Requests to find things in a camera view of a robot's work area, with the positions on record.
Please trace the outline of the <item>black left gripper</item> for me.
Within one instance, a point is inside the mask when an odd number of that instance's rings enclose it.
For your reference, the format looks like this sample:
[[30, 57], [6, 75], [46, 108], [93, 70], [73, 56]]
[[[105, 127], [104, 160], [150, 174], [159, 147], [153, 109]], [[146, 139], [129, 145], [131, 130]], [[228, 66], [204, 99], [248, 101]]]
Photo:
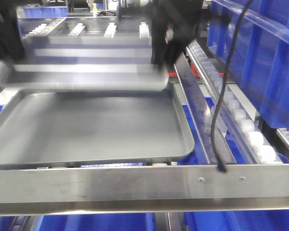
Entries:
[[16, 6], [14, 4], [0, 4], [0, 59], [20, 61], [24, 58]]

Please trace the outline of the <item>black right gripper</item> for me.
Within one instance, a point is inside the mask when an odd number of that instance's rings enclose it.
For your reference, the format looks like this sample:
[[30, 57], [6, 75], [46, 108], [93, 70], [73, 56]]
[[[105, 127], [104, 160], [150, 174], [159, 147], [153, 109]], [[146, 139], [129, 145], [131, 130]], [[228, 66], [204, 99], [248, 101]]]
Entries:
[[197, 36], [202, 0], [153, 0], [148, 3], [151, 19], [151, 63], [161, 71], [175, 64]]

